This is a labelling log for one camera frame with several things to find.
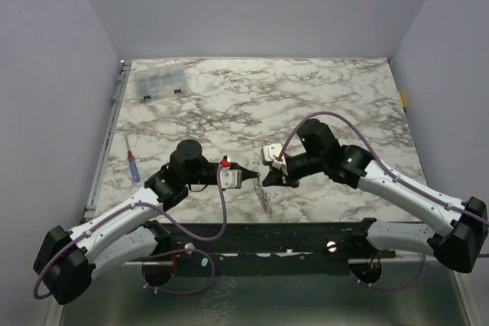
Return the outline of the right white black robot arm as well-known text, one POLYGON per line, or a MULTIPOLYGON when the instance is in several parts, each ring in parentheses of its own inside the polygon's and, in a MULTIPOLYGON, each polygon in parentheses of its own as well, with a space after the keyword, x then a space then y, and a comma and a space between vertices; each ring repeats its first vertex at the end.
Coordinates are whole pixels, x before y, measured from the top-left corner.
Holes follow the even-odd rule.
POLYGON ((304 153, 288 156, 282 144, 261 149, 270 170, 263 186, 296 188, 300 180, 324 173, 330 180, 360 189, 401 208, 418 222, 374 221, 351 239, 352 252, 368 258, 377 250, 404 250, 435 257, 459 273, 470 273, 488 236, 487 206, 478 198, 458 199, 389 167, 369 147, 342 145, 329 126, 311 118, 294 131, 304 153))

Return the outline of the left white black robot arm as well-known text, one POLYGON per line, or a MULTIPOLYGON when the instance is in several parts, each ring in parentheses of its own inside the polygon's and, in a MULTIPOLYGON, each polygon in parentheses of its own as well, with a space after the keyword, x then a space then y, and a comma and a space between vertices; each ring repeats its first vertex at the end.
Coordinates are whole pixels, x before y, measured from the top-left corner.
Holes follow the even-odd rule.
POLYGON ((33 269, 37 274, 33 296, 50 296, 65 305, 83 294, 95 276, 110 266, 148 257, 162 260, 169 243, 152 234, 145 223, 181 203, 193 185, 239 189, 259 174, 223 157, 208 161, 196 140, 183 140, 168 163, 150 176, 132 197, 97 218, 69 230, 50 229, 40 246, 33 269))

